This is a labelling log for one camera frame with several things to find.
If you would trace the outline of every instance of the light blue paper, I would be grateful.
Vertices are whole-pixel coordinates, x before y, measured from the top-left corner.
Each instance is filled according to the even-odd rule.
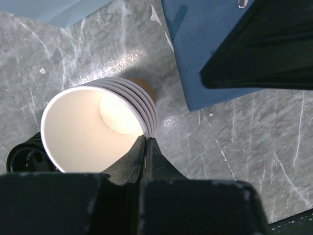
[[[67,28],[112,0],[0,0],[0,10]]]

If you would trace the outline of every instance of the black triangular object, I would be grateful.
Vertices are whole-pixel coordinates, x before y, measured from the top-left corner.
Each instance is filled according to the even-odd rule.
[[[313,90],[313,1],[255,0],[201,77],[208,88]]]

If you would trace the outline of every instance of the marble countertop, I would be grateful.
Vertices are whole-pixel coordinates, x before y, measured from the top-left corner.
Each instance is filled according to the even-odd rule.
[[[115,0],[68,29],[0,12],[0,173],[58,92],[138,77],[157,94],[156,139],[188,178],[248,181],[269,222],[313,207],[313,92],[262,90],[189,112],[159,1]]]

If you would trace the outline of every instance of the black cup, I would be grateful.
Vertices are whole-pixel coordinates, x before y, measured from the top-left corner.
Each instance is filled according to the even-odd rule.
[[[58,171],[50,161],[41,141],[40,132],[15,146],[6,160],[7,172]]]

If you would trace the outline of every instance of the stack of paper cups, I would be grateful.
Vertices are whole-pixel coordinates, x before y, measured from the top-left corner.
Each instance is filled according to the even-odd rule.
[[[139,79],[102,78],[57,94],[41,135],[61,172],[101,172],[124,156],[138,136],[157,128],[155,95]]]

